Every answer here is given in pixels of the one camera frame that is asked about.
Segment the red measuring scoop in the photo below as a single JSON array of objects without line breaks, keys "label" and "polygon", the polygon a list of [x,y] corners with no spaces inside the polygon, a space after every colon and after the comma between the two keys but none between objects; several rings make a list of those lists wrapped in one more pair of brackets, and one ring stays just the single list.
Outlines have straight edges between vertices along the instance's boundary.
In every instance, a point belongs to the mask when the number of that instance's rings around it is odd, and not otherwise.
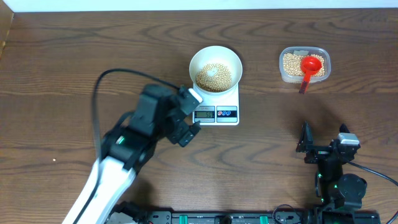
[{"label": "red measuring scoop", "polygon": [[304,77],[299,89],[300,94],[305,94],[310,84],[311,77],[316,75],[322,68],[322,63],[319,59],[312,56],[306,56],[302,59],[300,64],[301,71]]}]

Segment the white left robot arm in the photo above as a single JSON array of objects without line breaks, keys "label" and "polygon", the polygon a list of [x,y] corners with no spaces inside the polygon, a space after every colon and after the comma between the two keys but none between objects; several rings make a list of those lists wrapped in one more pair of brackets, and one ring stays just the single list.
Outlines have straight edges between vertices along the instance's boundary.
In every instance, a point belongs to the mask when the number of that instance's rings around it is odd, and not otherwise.
[{"label": "white left robot arm", "polygon": [[163,138],[185,147],[199,132],[200,124],[174,117],[146,120],[122,117],[100,138],[99,121],[93,120],[97,158],[89,178],[63,220],[64,223],[105,223],[116,202],[132,185],[142,167],[154,155]]}]

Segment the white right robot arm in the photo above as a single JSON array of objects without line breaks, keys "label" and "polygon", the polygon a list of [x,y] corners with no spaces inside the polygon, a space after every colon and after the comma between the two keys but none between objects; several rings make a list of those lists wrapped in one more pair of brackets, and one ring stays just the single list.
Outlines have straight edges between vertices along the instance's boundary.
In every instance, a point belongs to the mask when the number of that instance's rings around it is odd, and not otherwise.
[{"label": "white right robot arm", "polygon": [[343,165],[354,159],[361,146],[345,124],[340,126],[339,132],[328,146],[316,146],[310,125],[304,122],[296,151],[305,154],[306,164],[317,165],[316,193],[326,209],[353,211],[362,207],[367,182],[355,174],[344,174]]}]

